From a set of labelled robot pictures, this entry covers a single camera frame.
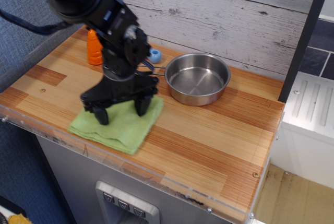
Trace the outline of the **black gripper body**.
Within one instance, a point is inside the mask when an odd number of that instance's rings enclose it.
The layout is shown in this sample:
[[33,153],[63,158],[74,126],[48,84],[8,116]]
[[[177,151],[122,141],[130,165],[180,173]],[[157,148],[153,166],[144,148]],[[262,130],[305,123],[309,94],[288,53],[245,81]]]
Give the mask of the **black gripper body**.
[[80,99],[86,111],[94,108],[108,109],[113,105],[137,98],[151,97],[157,94],[159,79],[148,74],[134,74],[129,79],[111,80],[103,76],[102,80],[84,92]]

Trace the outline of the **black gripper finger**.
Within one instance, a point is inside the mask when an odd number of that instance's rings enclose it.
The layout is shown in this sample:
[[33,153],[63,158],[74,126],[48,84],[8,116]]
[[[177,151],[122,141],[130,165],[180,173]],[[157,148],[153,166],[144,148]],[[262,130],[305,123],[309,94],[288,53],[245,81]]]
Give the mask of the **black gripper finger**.
[[135,109],[138,116],[146,114],[151,103],[151,97],[142,97],[135,99]]
[[101,125],[108,125],[109,118],[106,109],[104,108],[94,108],[93,113]]

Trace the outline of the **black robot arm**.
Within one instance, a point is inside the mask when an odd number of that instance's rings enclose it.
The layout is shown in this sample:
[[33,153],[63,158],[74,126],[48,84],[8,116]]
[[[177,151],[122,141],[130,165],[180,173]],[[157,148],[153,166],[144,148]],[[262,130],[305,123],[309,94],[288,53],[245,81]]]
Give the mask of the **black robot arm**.
[[107,125],[107,109],[133,100],[144,115],[157,93],[158,79],[148,63],[150,45],[136,15],[122,0],[47,0],[63,21],[83,23],[97,33],[102,44],[103,78],[81,95],[84,109]]

